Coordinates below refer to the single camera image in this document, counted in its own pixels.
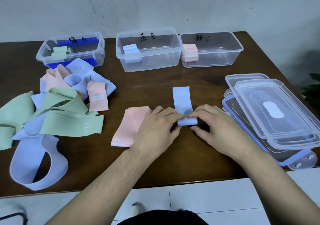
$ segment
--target white shoe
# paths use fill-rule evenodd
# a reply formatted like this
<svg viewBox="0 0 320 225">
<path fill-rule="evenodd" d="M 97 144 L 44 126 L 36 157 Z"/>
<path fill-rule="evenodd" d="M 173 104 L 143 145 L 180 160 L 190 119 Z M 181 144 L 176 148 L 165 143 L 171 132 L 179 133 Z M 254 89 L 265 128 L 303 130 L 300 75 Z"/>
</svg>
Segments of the white shoe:
<svg viewBox="0 0 320 225">
<path fill-rule="evenodd" d="M 131 208 L 131 216 L 132 217 L 135 217 L 135 216 L 137 216 L 137 215 L 139 215 L 139 214 L 141 214 L 143 212 L 144 212 L 144 210 L 143 210 L 142 206 L 139 203 L 134 203 L 132 205 L 132 208 Z"/>
</svg>

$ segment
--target transparent storage box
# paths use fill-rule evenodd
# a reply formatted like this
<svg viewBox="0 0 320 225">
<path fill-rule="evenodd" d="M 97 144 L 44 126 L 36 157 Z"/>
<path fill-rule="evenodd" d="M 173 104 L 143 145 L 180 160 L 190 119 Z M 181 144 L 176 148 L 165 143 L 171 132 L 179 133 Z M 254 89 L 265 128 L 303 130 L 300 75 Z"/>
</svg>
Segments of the transparent storage box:
<svg viewBox="0 0 320 225">
<path fill-rule="evenodd" d="M 316 165 L 317 156 L 310 149 L 278 150 L 272 147 L 266 139 L 260 138 L 252 128 L 252 125 L 234 95 L 231 94 L 227 96 L 222 101 L 222 105 L 223 110 L 230 115 L 264 151 L 270 153 L 280 166 L 288 166 L 292 170 L 299 170 L 312 168 Z"/>
<path fill-rule="evenodd" d="M 182 33 L 180 38 L 182 44 L 195 44 L 198 49 L 198 60 L 188 61 L 188 55 L 192 59 L 194 52 L 183 48 L 181 61 L 184 67 L 232 65 L 243 50 L 232 32 Z"/>
<path fill-rule="evenodd" d="M 52 56 L 54 47 L 62 46 L 69 46 L 73 53 Z M 101 66 L 104 62 L 104 46 L 104 39 L 99 32 L 52 36 L 43 42 L 36 59 L 52 69 L 59 64 L 66 66 L 76 58 L 81 58 L 92 66 Z"/>
<path fill-rule="evenodd" d="M 279 150 L 320 146 L 320 122 L 279 80 L 264 74 L 226 76 L 259 138 Z"/>
<path fill-rule="evenodd" d="M 137 53 L 124 53 L 123 47 L 136 45 Z M 116 56 L 125 72 L 176 66 L 182 44 L 173 27 L 118 32 Z"/>
</svg>

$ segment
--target pile of resistance bands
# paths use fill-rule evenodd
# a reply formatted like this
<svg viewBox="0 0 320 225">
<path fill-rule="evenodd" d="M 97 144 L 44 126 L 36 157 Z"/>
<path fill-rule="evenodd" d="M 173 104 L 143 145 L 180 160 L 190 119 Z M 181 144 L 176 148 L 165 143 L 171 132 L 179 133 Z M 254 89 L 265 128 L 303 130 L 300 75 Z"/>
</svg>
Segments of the pile of resistance bands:
<svg viewBox="0 0 320 225">
<path fill-rule="evenodd" d="M 40 93 L 21 94 L 0 109 L 0 150 L 19 144 L 10 164 L 12 179 L 30 188 L 47 188 L 63 177 L 66 158 L 56 148 L 55 136 L 82 137 L 101 133 L 109 96 L 116 86 L 93 66 L 78 58 L 64 67 L 48 69 L 40 79 Z M 89 97 L 90 103 L 83 100 Z M 33 182 L 45 153 L 51 158 L 48 174 Z"/>
</svg>

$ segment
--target hand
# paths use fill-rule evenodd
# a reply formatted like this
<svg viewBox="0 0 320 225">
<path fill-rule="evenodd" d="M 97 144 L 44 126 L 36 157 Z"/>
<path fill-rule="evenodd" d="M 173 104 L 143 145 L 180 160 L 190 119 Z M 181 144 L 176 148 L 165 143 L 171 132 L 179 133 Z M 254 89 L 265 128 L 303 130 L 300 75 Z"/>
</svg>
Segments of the hand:
<svg viewBox="0 0 320 225">
<path fill-rule="evenodd" d="M 218 152 L 238 163 L 249 157 L 252 152 L 263 151 L 234 119 L 217 106 L 199 106 L 188 116 L 194 117 L 205 121 L 210 127 L 210 132 L 198 126 L 192 126 L 190 129 Z"/>
<path fill-rule="evenodd" d="M 130 149 L 138 151 L 145 157 L 158 158 L 180 133 L 181 126 L 170 132 L 172 125 L 184 116 L 173 108 L 163 109 L 161 106 L 149 110 L 138 130 Z"/>
</svg>

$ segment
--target brown tabletop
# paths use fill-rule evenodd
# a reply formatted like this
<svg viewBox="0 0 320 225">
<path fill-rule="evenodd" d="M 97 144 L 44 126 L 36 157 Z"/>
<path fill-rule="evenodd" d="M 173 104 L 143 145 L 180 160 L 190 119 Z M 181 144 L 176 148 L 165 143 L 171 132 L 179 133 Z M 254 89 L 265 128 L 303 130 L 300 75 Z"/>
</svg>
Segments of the brown tabletop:
<svg viewBox="0 0 320 225">
<path fill-rule="evenodd" d="M 126 149 L 110 145 L 125 109 L 137 106 L 154 109 L 158 105 L 174 108 L 173 87 L 190 86 L 193 108 L 205 103 L 222 107 L 223 93 L 228 89 L 226 75 L 264 73 L 282 81 L 306 104 L 247 32 L 235 32 L 235 35 L 244 50 L 231 66 L 185 68 L 179 63 L 174 67 L 129 73 L 124 72 L 115 56 L 115 39 L 106 39 L 104 65 L 95 68 L 95 71 L 110 79 L 117 89 L 108 97 L 109 111 L 99 112 L 105 116 L 102 133 L 77 138 L 60 137 L 57 148 L 69 162 L 68 171 L 59 182 L 40 191 L 31 191 L 10 178 L 9 166 L 17 146 L 14 142 L 12 148 L 0 151 L 0 197 L 84 189 Z M 47 69 L 35 59 L 41 44 L 42 42 L 0 44 L 0 106 L 19 94 L 39 92 L 39 78 Z M 315 148 L 314 152 L 320 156 L 320 148 Z M 49 166 L 50 159 L 45 155 L 36 179 L 44 177 Z M 183 127 L 178 138 L 151 164 L 135 187 L 245 177 L 245 172 L 237 163 L 208 146 L 188 127 Z"/>
</svg>

